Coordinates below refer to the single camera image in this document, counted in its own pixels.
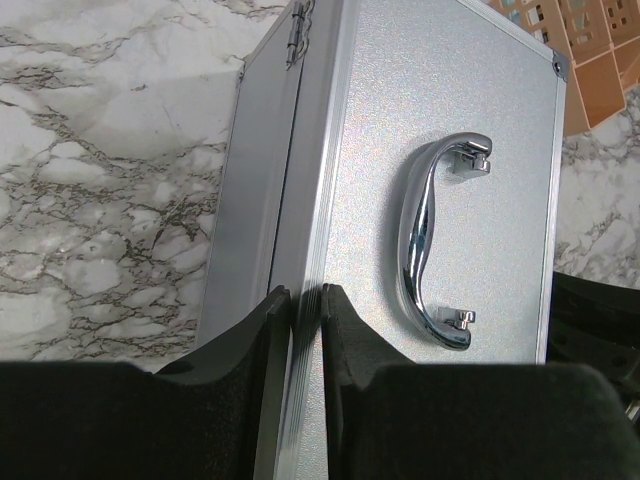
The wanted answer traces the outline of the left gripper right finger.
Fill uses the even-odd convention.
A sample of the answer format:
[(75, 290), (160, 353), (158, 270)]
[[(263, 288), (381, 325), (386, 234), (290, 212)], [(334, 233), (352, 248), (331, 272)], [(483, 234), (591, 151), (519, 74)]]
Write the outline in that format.
[(321, 296), (333, 479), (635, 479), (639, 439), (581, 365), (417, 364)]

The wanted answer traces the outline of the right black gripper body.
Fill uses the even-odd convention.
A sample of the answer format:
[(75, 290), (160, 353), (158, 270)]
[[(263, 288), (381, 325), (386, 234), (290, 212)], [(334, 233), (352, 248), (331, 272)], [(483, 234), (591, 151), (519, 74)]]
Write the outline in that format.
[(639, 292), (553, 274), (547, 359), (588, 365), (639, 418)]

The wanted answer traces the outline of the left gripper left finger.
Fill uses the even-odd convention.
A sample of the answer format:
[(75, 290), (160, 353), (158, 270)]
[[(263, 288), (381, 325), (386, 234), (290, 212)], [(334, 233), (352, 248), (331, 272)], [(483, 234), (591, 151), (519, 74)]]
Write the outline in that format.
[(290, 343), (278, 287), (237, 325), (149, 373), (5, 361), (5, 479), (270, 479)]

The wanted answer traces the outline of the silver metal case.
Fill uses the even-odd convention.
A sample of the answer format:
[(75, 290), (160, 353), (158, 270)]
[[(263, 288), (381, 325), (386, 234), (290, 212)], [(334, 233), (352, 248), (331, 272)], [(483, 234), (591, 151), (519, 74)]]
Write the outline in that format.
[(328, 475), (324, 284), (428, 364), (546, 357), (567, 62), (479, 1), (292, 1), (246, 61), (199, 344), (278, 286), (261, 479)]

